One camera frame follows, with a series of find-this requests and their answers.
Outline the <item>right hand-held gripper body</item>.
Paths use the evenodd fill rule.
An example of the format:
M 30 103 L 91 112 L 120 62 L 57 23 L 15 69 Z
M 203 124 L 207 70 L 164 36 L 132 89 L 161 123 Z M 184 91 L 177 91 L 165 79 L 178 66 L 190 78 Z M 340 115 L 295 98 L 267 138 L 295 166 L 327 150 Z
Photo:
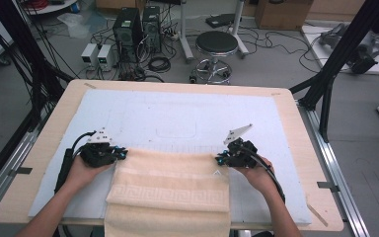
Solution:
M 257 165 L 255 156 L 257 155 L 257 148 L 249 141 L 244 141 L 242 135 L 245 134 L 253 125 L 248 125 L 235 128 L 229 131 L 223 143 L 229 150 L 230 157 L 223 157 L 227 160 L 229 167 L 249 167 L 254 168 Z

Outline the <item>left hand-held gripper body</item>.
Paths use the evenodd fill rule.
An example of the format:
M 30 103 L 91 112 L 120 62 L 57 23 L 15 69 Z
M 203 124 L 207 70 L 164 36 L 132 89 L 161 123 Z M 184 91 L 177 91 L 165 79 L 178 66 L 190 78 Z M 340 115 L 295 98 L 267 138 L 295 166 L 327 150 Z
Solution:
M 111 142 L 112 138 L 104 128 L 96 130 L 80 148 L 80 156 L 93 168 L 112 164 L 117 159 L 116 153 L 113 153 L 114 145 L 111 145 Z

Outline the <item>beige towel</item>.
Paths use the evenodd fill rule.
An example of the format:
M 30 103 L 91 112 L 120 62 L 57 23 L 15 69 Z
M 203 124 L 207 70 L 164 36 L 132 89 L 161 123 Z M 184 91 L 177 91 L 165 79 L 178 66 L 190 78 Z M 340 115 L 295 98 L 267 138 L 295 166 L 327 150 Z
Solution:
M 229 171 L 209 153 L 132 148 L 107 204 L 105 237 L 228 237 Z

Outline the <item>person's left hand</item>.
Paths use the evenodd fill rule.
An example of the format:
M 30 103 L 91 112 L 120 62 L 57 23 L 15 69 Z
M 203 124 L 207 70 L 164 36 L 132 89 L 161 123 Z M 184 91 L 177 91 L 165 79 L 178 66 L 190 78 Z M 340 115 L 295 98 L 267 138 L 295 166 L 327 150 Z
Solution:
M 105 172 L 111 166 L 112 164 L 93 168 L 90 167 L 80 155 L 78 155 L 73 161 L 62 189 L 64 191 L 67 190 L 71 194 L 76 194 L 86 186 L 90 185 L 99 174 Z

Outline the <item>person's right hand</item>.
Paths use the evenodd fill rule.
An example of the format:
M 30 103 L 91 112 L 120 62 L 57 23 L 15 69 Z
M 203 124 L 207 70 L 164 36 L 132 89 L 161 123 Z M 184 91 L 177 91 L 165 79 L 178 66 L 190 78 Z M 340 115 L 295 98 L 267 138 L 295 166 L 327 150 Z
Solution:
M 248 182 L 262 195 L 278 194 L 277 188 L 266 169 L 257 165 L 255 168 L 237 168 Z

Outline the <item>white grid mat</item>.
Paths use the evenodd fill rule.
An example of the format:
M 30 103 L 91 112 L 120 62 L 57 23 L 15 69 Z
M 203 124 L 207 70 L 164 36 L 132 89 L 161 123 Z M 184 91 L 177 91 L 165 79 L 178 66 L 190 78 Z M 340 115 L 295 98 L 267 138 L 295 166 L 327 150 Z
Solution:
M 242 137 L 276 167 L 285 204 L 301 226 L 312 218 L 304 186 L 294 165 L 294 148 L 283 122 L 297 112 L 289 94 L 197 94 L 94 89 L 85 93 L 43 174 L 29 215 L 35 216 L 53 195 L 66 148 L 81 146 L 85 134 L 106 132 L 112 143 L 129 150 L 210 153 L 223 152 L 240 127 Z

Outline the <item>white power supply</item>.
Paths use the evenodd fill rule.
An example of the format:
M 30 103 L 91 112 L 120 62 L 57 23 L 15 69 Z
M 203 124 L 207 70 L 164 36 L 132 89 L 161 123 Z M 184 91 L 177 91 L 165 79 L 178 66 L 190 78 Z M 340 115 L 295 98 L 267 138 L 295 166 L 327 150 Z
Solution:
M 103 71 L 111 71 L 114 67 L 113 46 L 111 44 L 103 44 L 97 58 Z
M 98 46 L 95 43 L 88 43 L 81 54 L 83 62 L 95 69 L 98 66 Z

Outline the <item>black round stool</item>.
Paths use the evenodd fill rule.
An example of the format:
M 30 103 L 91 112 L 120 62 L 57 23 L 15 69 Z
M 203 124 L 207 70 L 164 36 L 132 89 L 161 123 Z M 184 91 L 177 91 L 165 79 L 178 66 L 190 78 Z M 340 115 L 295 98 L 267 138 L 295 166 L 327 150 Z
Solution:
M 190 73 L 189 81 L 194 84 L 200 79 L 206 84 L 229 84 L 232 68 L 222 57 L 236 53 L 237 40 L 231 34 L 211 31 L 200 34 L 195 40 L 195 46 L 207 58 L 201 60 Z

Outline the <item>large black computer tower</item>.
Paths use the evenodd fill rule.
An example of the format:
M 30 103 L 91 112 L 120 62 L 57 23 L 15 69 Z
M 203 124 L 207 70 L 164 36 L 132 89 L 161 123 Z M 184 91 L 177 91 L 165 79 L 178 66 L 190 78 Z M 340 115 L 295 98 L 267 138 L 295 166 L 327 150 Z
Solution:
M 143 40 L 140 14 L 137 8 L 121 8 L 113 26 L 120 62 L 137 62 L 138 45 Z

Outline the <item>slim black computer tower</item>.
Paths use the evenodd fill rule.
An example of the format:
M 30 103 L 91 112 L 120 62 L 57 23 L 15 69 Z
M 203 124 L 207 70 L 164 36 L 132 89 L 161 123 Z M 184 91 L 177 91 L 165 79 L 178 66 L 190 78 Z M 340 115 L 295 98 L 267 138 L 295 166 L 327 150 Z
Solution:
M 146 6 L 144 8 L 142 26 L 149 50 L 151 52 L 160 52 L 162 50 L 162 43 L 159 6 Z

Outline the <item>white metal table leg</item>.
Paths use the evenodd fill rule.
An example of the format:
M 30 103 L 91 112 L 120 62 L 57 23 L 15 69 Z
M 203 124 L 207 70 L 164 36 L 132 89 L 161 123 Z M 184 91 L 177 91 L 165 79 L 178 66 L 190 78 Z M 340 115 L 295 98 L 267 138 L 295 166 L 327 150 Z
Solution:
M 236 39 L 238 43 L 238 50 L 240 52 L 242 59 L 244 59 L 249 53 L 245 44 L 243 43 L 243 41 L 240 39 L 238 35 L 244 4 L 245 4 L 245 0 L 236 0 L 235 17 L 234 17 L 233 28 L 231 32 L 231 35 Z
M 179 40 L 181 43 L 181 47 L 183 50 L 183 53 L 185 55 L 186 63 L 191 63 L 193 61 L 193 54 L 190 49 L 190 45 L 187 39 L 186 29 L 186 4 L 187 0 L 180 0 L 180 32 L 179 32 Z

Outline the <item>clear plastic bag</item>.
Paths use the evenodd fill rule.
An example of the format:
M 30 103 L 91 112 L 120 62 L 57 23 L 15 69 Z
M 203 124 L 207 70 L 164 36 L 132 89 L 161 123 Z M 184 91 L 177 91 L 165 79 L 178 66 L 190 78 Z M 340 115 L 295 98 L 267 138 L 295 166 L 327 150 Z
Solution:
M 80 14 L 64 13 L 57 17 L 57 20 L 67 26 L 68 34 L 73 39 L 84 39 L 90 31 L 102 26 L 106 20 L 99 14 L 91 14 L 84 17 Z

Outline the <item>black flat box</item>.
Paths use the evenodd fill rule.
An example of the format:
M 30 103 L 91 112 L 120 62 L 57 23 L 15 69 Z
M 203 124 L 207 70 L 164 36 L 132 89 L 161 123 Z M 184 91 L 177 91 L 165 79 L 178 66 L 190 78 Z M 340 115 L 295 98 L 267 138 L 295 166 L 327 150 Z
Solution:
M 205 23 L 211 28 L 215 29 L 232 24 L 234 22 L 234 18 L 234 14 L 221 14 L 206 18 Z

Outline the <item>round white table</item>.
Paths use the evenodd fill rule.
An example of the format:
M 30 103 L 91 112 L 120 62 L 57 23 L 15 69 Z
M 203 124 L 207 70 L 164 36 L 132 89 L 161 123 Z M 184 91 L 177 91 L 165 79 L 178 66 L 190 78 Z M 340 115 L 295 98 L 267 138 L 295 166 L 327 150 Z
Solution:
M 65 9 L 77 11 L 78 0 L 25 0 L 23 9 L 30 15 L 53 13 Z

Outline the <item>grey metal bracket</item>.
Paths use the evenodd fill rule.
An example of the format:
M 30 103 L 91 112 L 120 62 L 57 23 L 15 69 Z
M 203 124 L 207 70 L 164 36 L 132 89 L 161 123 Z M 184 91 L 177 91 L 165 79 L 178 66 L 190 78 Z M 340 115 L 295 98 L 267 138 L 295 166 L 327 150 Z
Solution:
M 9 172 L 9 176 L 11 177 L 14 177 L 16 176 L 17 174 L 25 174 L 25 175 L 28 175 L 31 173 L 33 168 L 29 168 L 29 167 L 19 167 L 18 169 L 16 170 L 11 170 Z
M 331 182 L 318 182 L 317 185 L 319 189 L 328 189 L 332 193 L 336 193 L 340 190 L 340 188 L 337 185 Z

